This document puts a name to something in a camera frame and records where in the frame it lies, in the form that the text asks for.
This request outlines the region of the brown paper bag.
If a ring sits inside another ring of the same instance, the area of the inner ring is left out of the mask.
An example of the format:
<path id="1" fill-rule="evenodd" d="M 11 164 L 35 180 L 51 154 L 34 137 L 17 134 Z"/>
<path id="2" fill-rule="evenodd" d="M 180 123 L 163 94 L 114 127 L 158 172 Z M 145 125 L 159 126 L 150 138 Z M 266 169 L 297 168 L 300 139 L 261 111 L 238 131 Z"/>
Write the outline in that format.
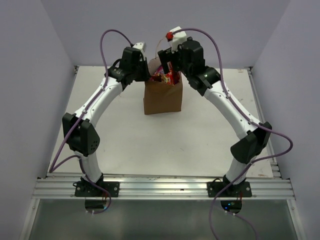
<path id="1" fill-rule="evenodd" d="M 148 62 L 149 73 L 152 76 L 161 62 L 157 53 Z M 182 110 L 183 81 L 182 74 L 176 85 L 153 81 L 151 78 L 144 83 L 143 108 L 145 115 L 175 113 Z"/>

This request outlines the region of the purple Fox's candy bag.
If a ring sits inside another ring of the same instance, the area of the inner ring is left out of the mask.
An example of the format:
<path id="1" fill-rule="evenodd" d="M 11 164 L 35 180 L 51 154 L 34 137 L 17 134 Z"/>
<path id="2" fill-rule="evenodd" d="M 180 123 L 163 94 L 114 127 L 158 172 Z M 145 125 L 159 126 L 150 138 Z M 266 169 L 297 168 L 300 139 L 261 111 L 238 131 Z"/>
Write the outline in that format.
<path id="1" fill-rule="evenodd" d="M 154 74 L 151 76 L 151 79 L 155 82 L 162 82 L 164 79 L 164 70 L 163 67 L 160 65 Z"/>

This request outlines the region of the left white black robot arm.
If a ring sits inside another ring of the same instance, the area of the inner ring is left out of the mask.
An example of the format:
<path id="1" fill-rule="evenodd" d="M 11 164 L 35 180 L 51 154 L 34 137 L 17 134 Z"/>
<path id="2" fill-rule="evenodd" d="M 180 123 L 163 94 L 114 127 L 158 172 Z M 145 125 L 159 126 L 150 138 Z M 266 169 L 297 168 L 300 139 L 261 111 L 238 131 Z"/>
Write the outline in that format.
<path id="1" fill-rule="evenodd" d="M 100 181 L 103 173 L 99 168 L 96 150 L 100 137 L 96 126 L 111 102 L 132 82 L 149 80 L 148 61 L 145 56 L 145 43 L 138 42 L 123 50 L 119 65 L 107 69 L 99 87 L 73 114 L 62 117 L 63 134 L 70 150 L 80 158 L 84 179 L 88 182 L 86 190 L 92 196 L 103 193 L 104 184 Z"/>

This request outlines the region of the red Doritos chip bag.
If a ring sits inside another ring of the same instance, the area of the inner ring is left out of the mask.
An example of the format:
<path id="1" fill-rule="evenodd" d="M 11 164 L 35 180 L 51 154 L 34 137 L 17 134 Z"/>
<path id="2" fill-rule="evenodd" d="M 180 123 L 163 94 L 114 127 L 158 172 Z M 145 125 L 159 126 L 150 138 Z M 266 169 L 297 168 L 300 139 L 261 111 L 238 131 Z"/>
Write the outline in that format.
<path id="1" fill-rule="evenodd" d="M 180 73 L 173 71 L 172 72 L 172 80 L 173 80 L 173 84 L 176 85 L 180 82 Z"/>

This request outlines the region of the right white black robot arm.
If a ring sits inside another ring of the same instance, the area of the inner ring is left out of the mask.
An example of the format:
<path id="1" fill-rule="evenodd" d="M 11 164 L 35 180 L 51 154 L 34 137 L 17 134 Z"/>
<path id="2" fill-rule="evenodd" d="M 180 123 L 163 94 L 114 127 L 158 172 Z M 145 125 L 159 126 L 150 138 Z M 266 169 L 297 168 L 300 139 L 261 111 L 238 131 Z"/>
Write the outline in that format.
<path id="1" fill-rule="evenodd" d="M 232 99 L 233 94 L 223 87 L 218 71 L 206 65 L 204 50 L 198 41 L 189 38 L 177 50 L 168 48 L 157 54 L 163 70 L 167 73 L 172 69 L 185 75 L 189 85 L 219 110 L 236 133 L 239 140 L 230 148 L 233 159 L 223 176 L 223 185 L 212 186 L 217 191 L 223 189 L 227 196 L 235 196 L 245 184 L 246 168 L 267 146 L 271 124 L 261 123 L 237 99 Z"/>

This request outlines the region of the small red popcorn snack bag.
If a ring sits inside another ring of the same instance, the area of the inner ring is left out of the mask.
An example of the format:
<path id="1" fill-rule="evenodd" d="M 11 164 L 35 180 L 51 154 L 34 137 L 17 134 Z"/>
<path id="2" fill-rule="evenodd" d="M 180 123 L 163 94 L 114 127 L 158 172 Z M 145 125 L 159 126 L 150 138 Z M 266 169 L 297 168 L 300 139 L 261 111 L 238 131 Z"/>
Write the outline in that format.
<path id="1" fill-rule="evenodd" d="M 165 74 L 164 73 L 164 77 L 163 77 L 163 81 L 162 83 L 165 83 L 167 85 L 172 85 L 174 86 L 175 84 L 173 83 L 173 77 L 172 77 L 172 72 L 173 70 L 169 70 L 169 73 Z"/>

